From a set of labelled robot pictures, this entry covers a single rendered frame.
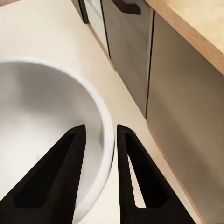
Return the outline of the coffee cup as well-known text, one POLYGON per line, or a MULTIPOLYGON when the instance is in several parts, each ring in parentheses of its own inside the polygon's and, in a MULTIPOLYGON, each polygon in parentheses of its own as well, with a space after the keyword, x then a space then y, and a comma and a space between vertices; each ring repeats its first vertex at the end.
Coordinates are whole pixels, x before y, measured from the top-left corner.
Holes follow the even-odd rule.
POLYGON ((61 63, 37 56, 0 57, 0 201, 73 127, 86 146, 72 224, 95 205, 115 150, 109 110, 93 85, 61 63))

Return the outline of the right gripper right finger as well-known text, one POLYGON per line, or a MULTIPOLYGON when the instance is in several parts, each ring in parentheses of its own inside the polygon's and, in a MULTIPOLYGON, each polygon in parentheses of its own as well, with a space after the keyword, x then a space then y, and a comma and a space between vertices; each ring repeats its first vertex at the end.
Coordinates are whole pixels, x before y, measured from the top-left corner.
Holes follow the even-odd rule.
POLYGON ((136 133, 117 125, 120 224, 196 224, 136 133), (135 205, 128 156, 146 208, 135 205))

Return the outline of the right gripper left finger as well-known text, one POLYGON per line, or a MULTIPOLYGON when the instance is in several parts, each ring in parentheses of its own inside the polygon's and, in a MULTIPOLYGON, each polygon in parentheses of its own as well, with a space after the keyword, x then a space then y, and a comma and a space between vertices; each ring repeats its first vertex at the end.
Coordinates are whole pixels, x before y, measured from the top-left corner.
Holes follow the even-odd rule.
POLYGON ((72 224, 86 146, 71 128, 0 201, 0 224, 72 224))

